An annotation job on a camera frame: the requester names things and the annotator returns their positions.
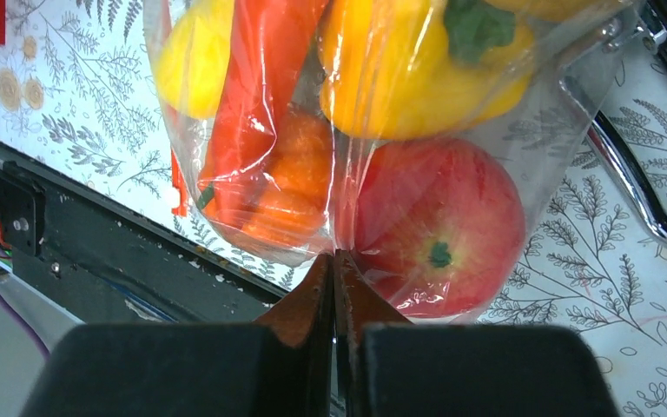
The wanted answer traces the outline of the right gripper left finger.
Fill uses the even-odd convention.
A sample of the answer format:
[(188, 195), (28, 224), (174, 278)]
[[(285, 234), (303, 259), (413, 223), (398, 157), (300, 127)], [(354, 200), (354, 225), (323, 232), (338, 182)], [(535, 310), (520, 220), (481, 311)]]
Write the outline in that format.
[(326, 416), (332, 257), (254, 321), (89, 324), (56, 345), (24, 416)]

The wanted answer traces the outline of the yellow fake lemon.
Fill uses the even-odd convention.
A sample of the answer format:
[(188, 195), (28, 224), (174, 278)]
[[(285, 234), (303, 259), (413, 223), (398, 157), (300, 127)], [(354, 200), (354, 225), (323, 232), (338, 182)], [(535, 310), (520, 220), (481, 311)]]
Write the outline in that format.
[(225, 83), (233, 1), (197, 1), (177, 21), (152, 64), (158, 96), (185, 116), (215, 116)]

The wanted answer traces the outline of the clear zip top bag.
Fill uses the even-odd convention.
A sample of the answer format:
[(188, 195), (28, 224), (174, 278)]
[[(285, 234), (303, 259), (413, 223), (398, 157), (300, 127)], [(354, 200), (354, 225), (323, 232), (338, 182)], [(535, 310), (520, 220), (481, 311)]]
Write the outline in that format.
[[(143, 5), (143, 35), (154, 85), (152, 64), (158, 59), (174, 25), (195, 2), (147, 1)], [(526, 237), (513, 271), (518, 260), (525, 257), (529, 238), (538, 228), (544, 210), (564, 179), (620, 64), (619, 50), (604, 51), (603, 28), (620, 11), (641, 2), (620, 1), (622, 4), (611, 10), (597, 14), (583, 12), (560, 23), (515, 14), (529, 24), (536, 39), (531, 83), (519, 104), (502, 116), (468, 129), (401, 141), (349, 136), (323, 114), (319, 94), (326, 74), (320, 63), (318, 43), (321, 26), (336, 1), (325, 2), (327, 7), (309, 45), (275, 142), (291, 107), (304, 109), (329, 124), (333, 137), (332, 178), (323, 226), (299, 247), (277, 248), (257, 241), (241, 242), (243, 221), (237, 226), (218, 222), (212, 188), (197, 184), (215, 116), (208, 119), (185, 116), (166, 104), (156, 91), (172, 155), (172, 182), (176, 193), (173, 213), (204, 222), (227, 242), (251, 255), (291, 267), (336, 251), (351, 255), (340, 246), (338, 228), (347, 210), (350, 188), (363, 177), (372, 152), (389, 142), (461, 139), (479, 146), (495, 158), (517, 188), (525, 213)], [(256, 202), (261, 196), (272, 150), (262, 170), (259, 187), (248, 203)]]

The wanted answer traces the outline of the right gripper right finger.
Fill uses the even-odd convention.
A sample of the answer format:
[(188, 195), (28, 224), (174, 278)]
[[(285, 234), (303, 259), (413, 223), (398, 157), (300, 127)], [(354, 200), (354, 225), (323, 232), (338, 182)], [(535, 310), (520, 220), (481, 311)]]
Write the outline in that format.
[(546, 325), (416, 325), (333, 257), (338, 389), (349, 416), (616, 416), (582, 338)]

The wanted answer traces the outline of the red fake apple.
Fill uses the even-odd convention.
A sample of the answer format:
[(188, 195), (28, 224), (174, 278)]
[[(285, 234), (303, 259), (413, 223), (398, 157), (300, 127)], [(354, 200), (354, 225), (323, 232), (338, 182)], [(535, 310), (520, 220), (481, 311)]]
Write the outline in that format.
[(522, 251), (525, 213), (503, 166), (461, 139), (389, 142), (367, 160), (338, 228), (372, 288), (401, 314), (487, 304)]

